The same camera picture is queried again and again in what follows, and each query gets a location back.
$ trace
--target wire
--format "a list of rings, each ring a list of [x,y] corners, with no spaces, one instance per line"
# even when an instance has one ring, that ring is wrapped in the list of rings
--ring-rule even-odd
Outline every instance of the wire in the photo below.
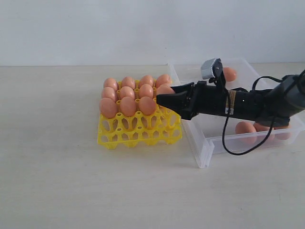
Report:
[[[257,85],[257,82],[260,80],[260,79],[263,79],[263,78],[268,78],[268,79],[271,79],[271,80],[274,80],[278,83],[281,83],[282,80],[279,80],[279,79],[276,79],[276,78],[273,78],[271,76],[262,76],[260,78],[258,78],[257,80],[254,81],[253,83],[253,86],[252,86],[252,91],[255,92],[255,88],[256,88],[256,85]],[[223,89],[224,89],[224,92],[226,93],[226,96],[227,96],[227,100],[228,100],[228,113],[227,113],[227,116],[226,116],[226,119],[225,119],[225,123],[224,123],[224,129],[223,129],[223,134],[222,134],[222,144],[223,144],[223,147],[224,149],[229,153],[229,154],[232,154],[232,155],[235,155],[235,156],[241,156],[241,155],[245,155],[245,154],[248,154],[250,153],[251,151],[257,149],[258,147],[260,147],[262,144],[264,144],[267,139],[269,138],[271,132],[272,132],[272,129],[273,129],[273,126],[275,124],[275,119],[277,117],[277,115],[275,114],[271,120],[271,124],[270,124],[270,128],[269,128],[269,131],[267,133],[267,135],[265,136],[265,138],[260,142],[258,143],[257,145],[253,146],[252,148],[244,151],[244,152],[241,152],[241,153],[234,153],[232,151],[230,151],[226,145],[225,145],[225,142],[224,142],[224,137],[225,137],[225,131],[226,131],[226,128],[227,128],[227,125],[228,125],[228,121],[229,121],[229,118],[230,118],[230,111],[231,111],[231,98],[230,98],[230,94],[229,94],[229,91],[226,89],[226,87],[223,85]]]

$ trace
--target yellow plastic egg crate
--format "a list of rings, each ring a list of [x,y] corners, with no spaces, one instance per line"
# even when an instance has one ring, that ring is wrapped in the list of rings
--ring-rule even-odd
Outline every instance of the yellow plastic egg crate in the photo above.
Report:
[[[159,141],[174,144],[181,138],[181,117],[159,105],[152,115],[144,115],[138,110],[132,117],[126,117],[119,112],[114,118],[108,119],[100,114],[97,143],[107,149],[115,149],[118,144],[135,147],[139,142],[145,142],[148,146]]]

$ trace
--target white wall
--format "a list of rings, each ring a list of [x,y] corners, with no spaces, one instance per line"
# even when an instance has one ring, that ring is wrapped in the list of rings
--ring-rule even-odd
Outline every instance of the white wall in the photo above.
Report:
[[[304,0],[0,0],[0,65],[305,61]]]

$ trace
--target gripper holding egg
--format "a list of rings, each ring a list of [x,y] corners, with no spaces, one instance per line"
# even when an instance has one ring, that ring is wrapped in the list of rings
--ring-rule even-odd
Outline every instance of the gripper holding egg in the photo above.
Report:
[[[171,87],[175,94],[157,95],[157,104],[191,120],[199,113],[256,121],[263,126],[288,126],[290,117],[305,109],[305,70],[300,75],[286,75],[282,80],[270,76],[258,78],[251,91],[244,88],[227,90],[221,59],[211,59],[201,66],[198,81]],[[259,79],[280,83],[274,89],[255,90]]]

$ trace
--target plastic bin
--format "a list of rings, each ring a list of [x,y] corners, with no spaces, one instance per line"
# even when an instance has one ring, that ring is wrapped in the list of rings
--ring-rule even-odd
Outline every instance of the plastic bin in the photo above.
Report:
[[[255,79],[259,77],[258,73],[252,66],[243,58],[222,59],[224,66],[229,66],[237,71],[237,79],[233,82],[228,82],[227,89],[243,87],[250,90]],[[169,63],[169,73],[174,85],[185,84],[189,82],[197,82],[202,80],[200,67],[201,63],[192,65],[174,65]],[[275,83],[261,79],[257,84],[257,89],[274,88]],[[230,118],[225,135],[225,144],[228,149],[235,152],[245,151],[261,141],[267,134],[267,131],[250,133],[250,134],[235,134],[235,126],[241,120]],[[225,122],[225,117],[213,116],[208,114],[199,114],[191,121],[183,120],[184,129],[192,147],[193,154],[200,168],[208,167],[211,161],[212,154],[226,152],[222,145],[222,131]],[[287,140],[279,140],[275,138],[273,141],[265,142],[261,148],[280,146],[291,144],[301,131],[305,130],[305,124],[295,115],[291,118],[291,128],[274,130],[272,134],[278,135],[290,133],[291,137]],[[257,136],[258,140],[253,144],[245,144],[241,141],[242,138]]]

